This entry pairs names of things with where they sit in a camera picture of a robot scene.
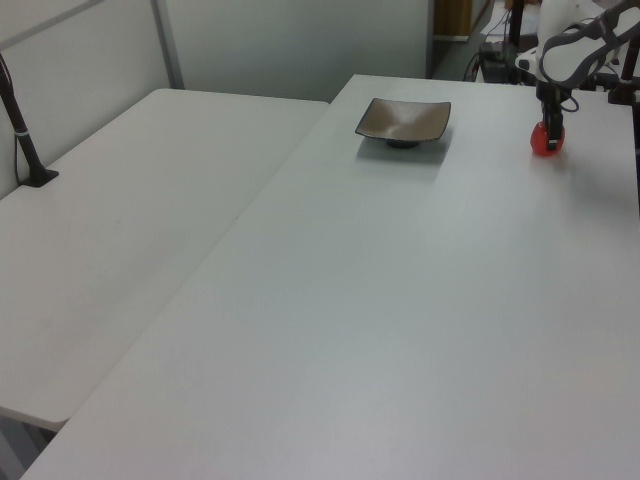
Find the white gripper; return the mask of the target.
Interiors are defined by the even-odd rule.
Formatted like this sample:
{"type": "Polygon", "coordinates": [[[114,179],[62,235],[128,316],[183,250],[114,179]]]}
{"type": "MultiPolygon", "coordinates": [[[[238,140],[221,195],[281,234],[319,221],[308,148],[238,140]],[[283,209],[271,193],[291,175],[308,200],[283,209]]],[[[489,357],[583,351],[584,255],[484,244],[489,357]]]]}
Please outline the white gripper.
{"type": "Polygon", "coordinates": [[[532,48],[517,56],[517,68],[521,77],[536,88],[540,100],[542,123],[546,123],[546,150],[558,151],[562,144],[562,108],[559,103],[570,98],[571,91],[549,83],[539,68],[537,49],[532,48]]]}

